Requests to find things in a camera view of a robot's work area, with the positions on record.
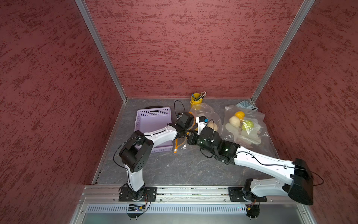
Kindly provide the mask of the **clear zip-top bag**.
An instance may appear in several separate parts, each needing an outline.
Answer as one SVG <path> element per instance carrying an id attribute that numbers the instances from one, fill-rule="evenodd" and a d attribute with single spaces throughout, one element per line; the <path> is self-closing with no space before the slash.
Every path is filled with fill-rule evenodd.
<path id="1" fill-rule="evenodd" d="M 235 105 L 225 107 L 222 138 L 246 148 L 265 148 L 269 134 L 265 114 Z"/>
<path id="2" fill-rule="evenodd" d="M 189 130 L 200 134 L 204 127 L 214 129 L 219 135 L 222 134 L 223 125 L 219 114 L 207 103 L 190 102 L 191 108 L 189 113 L 194 116 L 194 123 Z"/>

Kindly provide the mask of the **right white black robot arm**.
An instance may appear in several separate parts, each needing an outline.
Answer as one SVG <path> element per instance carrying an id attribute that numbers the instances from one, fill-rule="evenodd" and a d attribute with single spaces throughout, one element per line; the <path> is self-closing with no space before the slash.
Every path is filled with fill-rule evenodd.
<path id="1" fill-rule="evenodd" d="M 247 167 L 265 173 L 269 179 L 248 178 L 240 189 L 231 189 L 233 195 L 246 202 L 265 202 L 268 196 L 289 197 L 293 201 L 313 205 L 314 178 L 302 159 L 280 160 L 253 152 L 234 142 L 222 140 L 212 128 L 200 133 L 186 133 L 189 145 L 198 146 L 207 158 L 214 158 L 226 165 Z"/>

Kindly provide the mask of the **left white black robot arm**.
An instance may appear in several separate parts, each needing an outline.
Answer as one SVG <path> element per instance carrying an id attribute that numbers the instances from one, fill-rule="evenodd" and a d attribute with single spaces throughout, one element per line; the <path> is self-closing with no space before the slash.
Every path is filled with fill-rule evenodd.
<path id="1" fill-rule="evenodd" d="M 189 112 L 182 113 L 179 118 L 164 128 L 143 133 L 135 131 L 130 138 L 120 148 L 119 157 L 121 158 L 128 177 L 128 188 L 138 193 L 143 189 L 142 169 L 146 165 L 152 150 L 166 142 L 183 137 L 194 123 L 194 116 Z"/>

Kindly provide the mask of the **yellow fruit in right bag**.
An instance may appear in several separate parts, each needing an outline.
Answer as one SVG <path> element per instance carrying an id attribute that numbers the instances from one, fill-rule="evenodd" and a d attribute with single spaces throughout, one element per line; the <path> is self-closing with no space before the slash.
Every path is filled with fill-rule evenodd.
<path id="1" fill-rule="evenodd" d="M 238 112 L 235 113 L 235 116 L 236 116 L 238 119 L 240 119 L 241 121 L 243 121 L 244 118 L 245 118 L 245 113 L 244 113 L 243 111 L 238 111 Z"/>

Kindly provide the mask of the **green pear in right bag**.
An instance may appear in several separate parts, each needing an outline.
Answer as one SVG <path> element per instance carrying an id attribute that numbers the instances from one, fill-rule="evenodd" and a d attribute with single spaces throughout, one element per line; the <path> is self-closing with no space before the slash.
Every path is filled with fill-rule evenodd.
<path id="1" fill-rule="evenodd" d="M 251 120 L 244 120 L 243 122 L 242 122 L 242 126 L 241 126 L 241 128 L 242 128 L 242 130 L 251 130 L 251 129 L 253 129 L 254 128 L 254 122 L 253 121 L 251 121 Z"/>

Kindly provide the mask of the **yellow pen cup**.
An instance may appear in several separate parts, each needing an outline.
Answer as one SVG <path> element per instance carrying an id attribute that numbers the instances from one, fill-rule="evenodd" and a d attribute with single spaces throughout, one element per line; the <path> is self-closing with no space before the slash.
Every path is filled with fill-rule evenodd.
<path id="1" fill-rule="evenodd" d="M 202 98 L 202 94 L 201 93 L 193 93 L 191 95 L 191 106 L 194 106 L 194 105 L 199 105 L 201 104 L 203 101 L 203 98 Z"/>

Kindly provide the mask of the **pens in cup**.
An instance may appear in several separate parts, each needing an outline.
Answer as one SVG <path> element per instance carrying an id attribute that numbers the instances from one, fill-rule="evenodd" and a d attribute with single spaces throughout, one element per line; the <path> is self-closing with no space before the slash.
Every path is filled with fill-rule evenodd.
<path id="1" fill-rule="evenodd" d="M 202 100 L 204 97 L 206 97 L 207 92 L 206 91 L 202 91 L 201 93 L 193 93 L 192 94 L 192 100 L 193 101 L 200 101 Z"/>

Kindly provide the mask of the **lilac perforated plastic basket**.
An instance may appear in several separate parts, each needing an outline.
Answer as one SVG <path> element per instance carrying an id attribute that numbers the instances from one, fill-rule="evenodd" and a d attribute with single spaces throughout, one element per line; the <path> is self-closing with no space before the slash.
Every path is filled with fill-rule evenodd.
<path id="1" fill-rule="evenodd" d="M 171 108 L 157 107 L 137 110 L 134 131 L 153 132 L 172 122 Z"/>

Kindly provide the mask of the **grey calculator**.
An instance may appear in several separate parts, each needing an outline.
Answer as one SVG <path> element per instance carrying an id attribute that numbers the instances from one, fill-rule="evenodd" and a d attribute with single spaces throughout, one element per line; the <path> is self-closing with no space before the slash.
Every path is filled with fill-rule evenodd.
<path id="1" fill-rule="evenodd" d="M 252 111 L 257 111 L 258 110 L 258 107 L 252 105 L 250 102 L 248 102 L 246 100 L 241 101 L 238 104 L 236 104 L 236 107 L 244 108 L 244 109 L 252 110 Z"/>

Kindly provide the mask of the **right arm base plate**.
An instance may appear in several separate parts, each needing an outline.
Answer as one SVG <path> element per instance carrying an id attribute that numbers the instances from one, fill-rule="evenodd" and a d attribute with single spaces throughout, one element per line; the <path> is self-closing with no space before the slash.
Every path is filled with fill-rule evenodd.
<path id="1" fill-rule="evenodd" d="M 267 202 L 266 197 L 258 197 L 253 194 L 250 187 L 229 187 L 228 195 L 231 202 Z"/>

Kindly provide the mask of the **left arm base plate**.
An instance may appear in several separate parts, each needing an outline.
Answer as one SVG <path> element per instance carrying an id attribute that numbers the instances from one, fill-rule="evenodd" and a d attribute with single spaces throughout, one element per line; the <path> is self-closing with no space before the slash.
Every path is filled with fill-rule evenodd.
<path id="1" fill-rule="evenodd" d="M 155 202 L 157 196 L 157 187 L 142 187 L 139 191 L 132 190 L 124 185 L 119 190 L 119 202 Z"/>

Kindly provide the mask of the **aluminium front rail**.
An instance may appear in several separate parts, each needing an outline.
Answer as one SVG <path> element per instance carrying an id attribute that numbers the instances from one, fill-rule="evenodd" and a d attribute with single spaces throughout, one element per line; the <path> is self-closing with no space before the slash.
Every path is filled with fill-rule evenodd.
<path id="1" fill-rule="evenodd" d="M 85 186 L 80 203 L 135 203 L 140 201 L 119 201 L 122 195 L 119 193 L 120 185 L 87 185 Z M 157 191 L 151 193 L 155 200 L 152 204 L 231 204 L 231 193 L 228 186 L 184 186 L 184 185 L 157 185 Z"/>

